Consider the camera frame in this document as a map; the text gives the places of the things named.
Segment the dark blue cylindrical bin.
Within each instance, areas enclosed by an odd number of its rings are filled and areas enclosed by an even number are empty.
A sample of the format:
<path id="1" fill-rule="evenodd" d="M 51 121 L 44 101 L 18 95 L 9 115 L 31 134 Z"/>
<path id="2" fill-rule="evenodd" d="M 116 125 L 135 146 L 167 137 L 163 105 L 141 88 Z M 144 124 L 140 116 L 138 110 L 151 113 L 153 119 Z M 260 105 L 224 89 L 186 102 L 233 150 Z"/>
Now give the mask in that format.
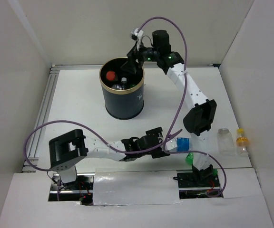
<path id="1" fill-rule="evenodd" d="M 106 62 L 100 69 L 99 79 L 107 112 L 114 118 L 128 120 L 138 116 L 144 108 L 144 70 L 139 69 L 136 74 L 122 71 L 120 67 L 126 62 L 127 57 L 117 57 Z M 117 74 L 117 81 L 106 80 L 107 71 Z M 121 78 L 127 78 L 128 89 L 113 90 L 114 84 L 121 84 Z"/>

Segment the green bottle near right base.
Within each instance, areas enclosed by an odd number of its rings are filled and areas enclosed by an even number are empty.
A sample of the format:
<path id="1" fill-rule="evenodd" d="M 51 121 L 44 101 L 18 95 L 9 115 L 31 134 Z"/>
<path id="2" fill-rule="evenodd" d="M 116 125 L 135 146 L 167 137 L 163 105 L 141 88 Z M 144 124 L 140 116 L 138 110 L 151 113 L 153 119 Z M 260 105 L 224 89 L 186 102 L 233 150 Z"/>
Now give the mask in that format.
<path id="1" fill-rule="evenodd" d="M 194 160 L 194 154 L 193 153 L 189 153 L 185 158 L 185 162 L 188 165 L 193 165 L 193 160 Z"/>

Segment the small bottle red cap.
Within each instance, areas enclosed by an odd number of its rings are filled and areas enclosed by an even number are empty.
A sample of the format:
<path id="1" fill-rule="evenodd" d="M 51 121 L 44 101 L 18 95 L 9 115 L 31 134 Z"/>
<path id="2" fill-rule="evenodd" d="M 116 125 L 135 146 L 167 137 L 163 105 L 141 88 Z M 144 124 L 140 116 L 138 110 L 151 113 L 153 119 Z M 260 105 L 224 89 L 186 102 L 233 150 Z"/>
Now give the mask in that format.
<path id="1" fill-rule="evenodd" d="M 117 81 L 117 74 L 116 72 L 110 70 L 110 71 L 107 71 L 106 73 L 106 80 L 109 81 L 109 82 L 115 82 Z"/>

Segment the clear bottle red label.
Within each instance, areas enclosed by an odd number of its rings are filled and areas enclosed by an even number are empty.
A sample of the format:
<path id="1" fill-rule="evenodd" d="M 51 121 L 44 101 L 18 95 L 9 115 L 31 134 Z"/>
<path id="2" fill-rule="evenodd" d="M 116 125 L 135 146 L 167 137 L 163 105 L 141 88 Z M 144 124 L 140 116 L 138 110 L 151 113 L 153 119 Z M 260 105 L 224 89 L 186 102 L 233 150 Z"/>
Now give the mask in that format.
<path id="1" fill-rule="evenodd" d="M 114 84 L 114 85 L 112 85 L 111 89 L 113 89 L 113 90 L 122 90 L 122 85 Z"/>

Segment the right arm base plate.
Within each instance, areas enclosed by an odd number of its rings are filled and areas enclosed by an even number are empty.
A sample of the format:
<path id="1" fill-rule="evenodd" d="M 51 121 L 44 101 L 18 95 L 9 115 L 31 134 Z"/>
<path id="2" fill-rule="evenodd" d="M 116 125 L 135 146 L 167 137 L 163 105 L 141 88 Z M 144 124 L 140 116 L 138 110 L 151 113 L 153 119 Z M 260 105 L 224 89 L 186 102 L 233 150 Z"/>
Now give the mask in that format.
<path id="1" fill-rule="evenodd" d="M 216 195 L 221 189 L 217 172 L 199 181 L 191 171 L 183 171 L 178 172 L 173 180 L 178 183 L 181 200 L 208 198 L 208 192 L 213 191 L 212 195 Z"/>

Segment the clear wide-mouth plastic jar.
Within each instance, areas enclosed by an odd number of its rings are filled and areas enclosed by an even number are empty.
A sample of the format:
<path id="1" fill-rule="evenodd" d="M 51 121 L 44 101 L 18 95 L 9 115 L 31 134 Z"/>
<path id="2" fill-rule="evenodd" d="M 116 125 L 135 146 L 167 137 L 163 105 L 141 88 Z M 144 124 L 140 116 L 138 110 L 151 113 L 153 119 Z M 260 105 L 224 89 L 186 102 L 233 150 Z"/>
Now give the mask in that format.
<path id="1" fill-rule="evenodd" d="M 221 128 L 217 132 L 218 151 L 224 156 L 235 156 L 235 146 L 232 134 L 227 128 Z"/>

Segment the small bottle yellow cap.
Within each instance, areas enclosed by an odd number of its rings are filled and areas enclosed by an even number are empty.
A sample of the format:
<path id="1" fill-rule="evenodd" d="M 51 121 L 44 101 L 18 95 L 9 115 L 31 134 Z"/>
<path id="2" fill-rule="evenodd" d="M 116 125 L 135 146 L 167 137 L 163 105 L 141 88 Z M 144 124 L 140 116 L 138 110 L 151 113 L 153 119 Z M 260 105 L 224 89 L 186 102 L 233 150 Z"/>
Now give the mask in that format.
<path id="1" fill-rule="evenodd" d="M 245 136 L 244 129 L 240 128 L 236 130 L 236 152 L 239 156 L 248 157 L 249 140 Z"/>

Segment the clear bottle blue label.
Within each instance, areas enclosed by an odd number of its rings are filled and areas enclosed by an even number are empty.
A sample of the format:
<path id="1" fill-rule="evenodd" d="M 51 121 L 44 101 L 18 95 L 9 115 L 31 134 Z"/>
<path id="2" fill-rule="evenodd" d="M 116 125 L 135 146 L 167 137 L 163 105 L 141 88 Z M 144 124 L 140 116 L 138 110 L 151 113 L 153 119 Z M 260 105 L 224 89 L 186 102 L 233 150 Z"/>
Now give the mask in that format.
<path id="1" fill-rule="evenodd" d="M 165 151 L 170 153 L 185 152 L 191 149 L 189 138 L 177 137 L 168 141 L 165 145 Z"/>

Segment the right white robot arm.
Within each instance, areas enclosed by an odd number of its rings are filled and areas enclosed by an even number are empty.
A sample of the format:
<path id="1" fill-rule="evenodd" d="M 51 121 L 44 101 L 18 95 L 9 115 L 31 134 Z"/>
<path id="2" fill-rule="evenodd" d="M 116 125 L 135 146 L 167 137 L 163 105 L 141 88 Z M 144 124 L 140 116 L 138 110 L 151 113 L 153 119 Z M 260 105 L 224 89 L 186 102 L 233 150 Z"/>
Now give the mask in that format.
<path id="1" fill-rule="evenodd" d="M 208 132 L 211 129 L 217 104 L 209 100 L 199 89 L 186 71 L 184 60 L 177 52 L 171 50 L 169 34 L 165 30 L 152 33 L 151 47 L 142 43 L 143 31 L 135 29 L 131 38 L 136 42 L 128 52 L 128 60 L 121 67 L 129 73 L 136 73 L 146 61 L 156 62 L 184 95 L 184 102 L 189 111 L 183 119 L 185 129 L 191 134 L 194 158 L 192 163 L 192 180 L 197 186 L 204 186 L 213 173 L 209 158 L 204 155 L 209 151 Z"/>

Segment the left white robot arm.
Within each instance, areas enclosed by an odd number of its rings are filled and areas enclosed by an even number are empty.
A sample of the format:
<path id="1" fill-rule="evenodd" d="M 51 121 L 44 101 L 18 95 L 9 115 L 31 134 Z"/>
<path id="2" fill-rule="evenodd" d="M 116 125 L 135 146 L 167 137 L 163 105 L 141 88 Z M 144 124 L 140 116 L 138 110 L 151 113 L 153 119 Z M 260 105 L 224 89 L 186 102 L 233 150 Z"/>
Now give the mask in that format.
<path id="1" fill-rule="evenodd" d="M 132 162 L 150 155 L 153 159 L 167 157 L 163 151 L 162 128 L 146 131 L 141 138 L 131 137 L 105 144 L 86 137 L 81 129 L 75 129 L 49 141 L 50 169 L 59 175 L 61 186 L 66 190 L 75 189 L 81 182 L 76 164 L 85 158 L 109 159 L 116 162 Z"/>

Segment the silver tape sheet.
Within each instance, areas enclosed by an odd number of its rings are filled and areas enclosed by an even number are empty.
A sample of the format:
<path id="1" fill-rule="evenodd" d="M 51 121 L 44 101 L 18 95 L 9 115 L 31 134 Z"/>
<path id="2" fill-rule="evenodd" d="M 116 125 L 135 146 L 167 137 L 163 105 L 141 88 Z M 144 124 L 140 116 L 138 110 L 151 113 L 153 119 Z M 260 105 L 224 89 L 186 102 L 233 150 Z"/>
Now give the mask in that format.
<path id="1" fill-rule="evenodd" d="M 176 171 L 97 172 L 96 206 L 168 205 L 180 202 Z"/>

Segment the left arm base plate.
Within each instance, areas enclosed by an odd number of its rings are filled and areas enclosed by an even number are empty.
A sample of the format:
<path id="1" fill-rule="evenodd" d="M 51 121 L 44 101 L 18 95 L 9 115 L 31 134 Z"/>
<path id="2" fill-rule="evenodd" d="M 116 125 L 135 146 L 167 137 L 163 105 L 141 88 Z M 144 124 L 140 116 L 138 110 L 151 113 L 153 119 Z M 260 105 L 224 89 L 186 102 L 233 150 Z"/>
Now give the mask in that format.
<path id="1" fill-rule="evenodd" d="M 51 185 L 49 189 L 49 202 L 75 201 L 84 206 L 93 205 L 94 175 L 78 174 L 77 180 L 71 183 L 63 183 L 58 174 L 49 177 Z"/>

